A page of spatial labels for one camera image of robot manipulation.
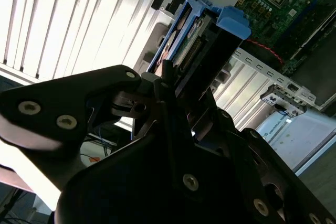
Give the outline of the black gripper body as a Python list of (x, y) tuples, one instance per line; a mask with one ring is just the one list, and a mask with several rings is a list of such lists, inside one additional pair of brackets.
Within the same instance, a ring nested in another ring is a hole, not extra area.
[(166, 140), (150, 135), (79, 172), (55, 223), (247, 223), (229, 160), (199, 145), (178, 153), (173, 174)]

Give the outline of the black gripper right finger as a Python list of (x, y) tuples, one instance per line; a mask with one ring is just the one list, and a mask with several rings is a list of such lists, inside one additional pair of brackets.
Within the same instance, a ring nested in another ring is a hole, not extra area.
[(217, 107), (211, 90), (202, 96), (207, 128), (202, 145), (219, 151), (230, 164), (248, 223), (335, 223), (335, 218), (253, 129), (239, 131), (231, 116)]

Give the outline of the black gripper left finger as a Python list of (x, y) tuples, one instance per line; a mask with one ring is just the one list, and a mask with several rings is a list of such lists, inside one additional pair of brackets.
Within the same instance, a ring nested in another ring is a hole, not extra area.
[(178, 151), (195, 144), (173, 78), (173, 64), (164, 61), (161, 77), (118, 65), (2, 92), (2, 162), (46, 203), (57, 205), (71, 179), (90, 167), (80, 159), (88, 130), (129, 117), (133, 140), (125, 147), (150, 135), (164, 138), (176, 174)]

